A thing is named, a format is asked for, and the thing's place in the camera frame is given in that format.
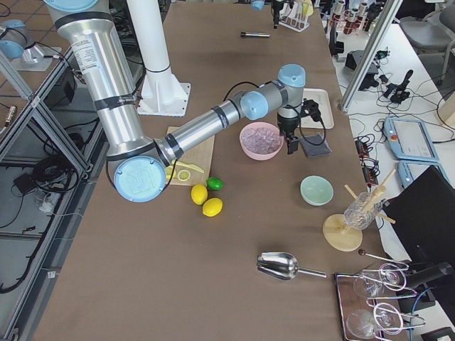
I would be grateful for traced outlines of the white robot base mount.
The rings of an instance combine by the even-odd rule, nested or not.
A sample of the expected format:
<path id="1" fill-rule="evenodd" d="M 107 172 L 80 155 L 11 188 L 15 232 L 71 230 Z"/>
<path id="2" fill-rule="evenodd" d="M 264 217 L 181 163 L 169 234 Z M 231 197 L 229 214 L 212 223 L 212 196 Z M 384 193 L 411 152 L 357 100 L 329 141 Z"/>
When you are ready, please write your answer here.
<path id="1" fill-rule="evenodd" d="M 184 116 L 191 85 L 179 82 L 172 73 L 159 3 L 131 0 L 127 6 L 146 70 L 138 113 Z"/>

